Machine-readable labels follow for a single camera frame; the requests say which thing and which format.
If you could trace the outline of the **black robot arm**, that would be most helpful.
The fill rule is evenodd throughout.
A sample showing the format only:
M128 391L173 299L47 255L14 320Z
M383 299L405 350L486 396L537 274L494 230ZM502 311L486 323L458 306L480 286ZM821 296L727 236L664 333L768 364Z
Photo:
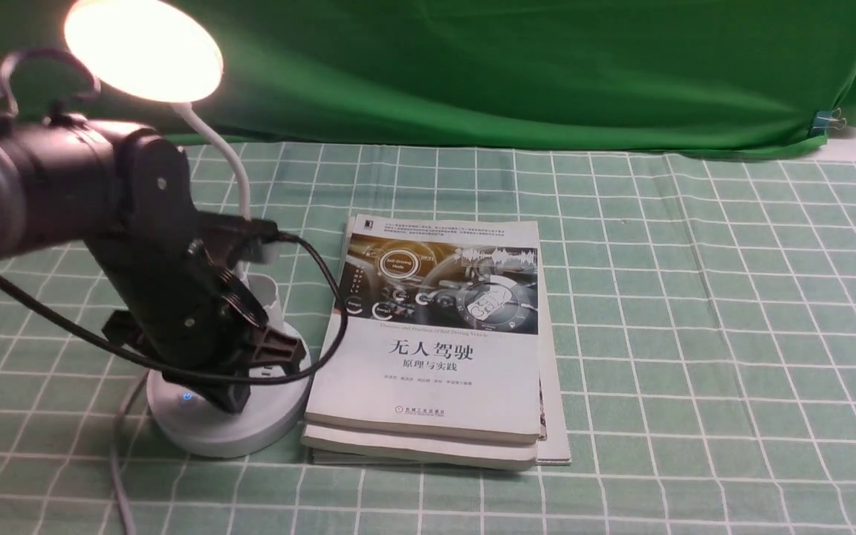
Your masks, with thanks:
M151 126L0 113L0 261L81 241L123 302L95 334L0 277L5 294L235 415L252 386L305 378L307 348L234 274L275 222L198 210L186 152Z

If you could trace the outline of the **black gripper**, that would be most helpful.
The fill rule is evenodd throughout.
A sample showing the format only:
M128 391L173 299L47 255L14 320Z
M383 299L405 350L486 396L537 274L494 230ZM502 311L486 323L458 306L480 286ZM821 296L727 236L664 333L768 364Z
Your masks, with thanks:
M128 320L106 324L106 339L167 366L170 376L249 378L252 369L264 368L300 372L305 343L266 325L264 311L233 267L210 258L199 237L200 212L134 216L86 239L129 312ZM198 393L215 409L239 414L251 386L200 383Z

